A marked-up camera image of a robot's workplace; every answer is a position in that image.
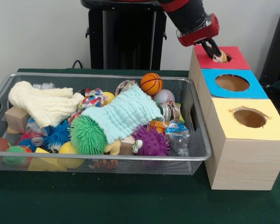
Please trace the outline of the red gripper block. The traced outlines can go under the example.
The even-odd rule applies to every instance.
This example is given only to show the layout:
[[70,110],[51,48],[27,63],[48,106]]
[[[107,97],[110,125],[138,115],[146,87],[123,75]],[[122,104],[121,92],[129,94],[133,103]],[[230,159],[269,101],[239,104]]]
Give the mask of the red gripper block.
[[219,34],[219,22],[214,13],[207,15],[207,19],[204,24],[197,30],[191,33],[182,33],[179,30],[176,31],[176,36],[181,45],[188,47],[195,44],[201,45],[208,57],[215,62],[223,61],[223,53],[212,39]]

